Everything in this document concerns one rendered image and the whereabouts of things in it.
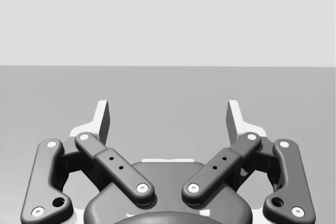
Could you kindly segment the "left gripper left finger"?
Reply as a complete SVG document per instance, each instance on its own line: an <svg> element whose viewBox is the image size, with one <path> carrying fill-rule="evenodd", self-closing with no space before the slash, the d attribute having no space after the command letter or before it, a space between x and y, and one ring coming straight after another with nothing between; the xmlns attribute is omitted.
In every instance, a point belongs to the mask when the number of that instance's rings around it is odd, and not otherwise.
<svg viewBox="0 0 336 224"><path fill-rule="evenodd" d="M20 214L22 224L64 224L71 219L75 210L63 189L69 174L79 170L99 190L113 183L135 205L146 206L155 199L153 184L106 147L109 127L109 104L100 100L92 121L73 128L65 142L54 138L39 143Z"/></svg>

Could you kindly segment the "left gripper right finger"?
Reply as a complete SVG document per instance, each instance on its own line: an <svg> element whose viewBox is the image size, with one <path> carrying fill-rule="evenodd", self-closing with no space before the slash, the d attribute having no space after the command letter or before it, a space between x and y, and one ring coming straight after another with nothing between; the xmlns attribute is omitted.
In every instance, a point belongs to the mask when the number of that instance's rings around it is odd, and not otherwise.
<svg viewBox="0 0 336 224"><path fill-rule="evenodd" d="M182 199L202 204L221 184L238 188L254 171L267 174L273 192L262 214L274 224L315 224L308 181L298 144L288 139L271 142L262 127L244 121L239 103L230 100L226 126L230 147L220 150L182 187Z"/></svg>

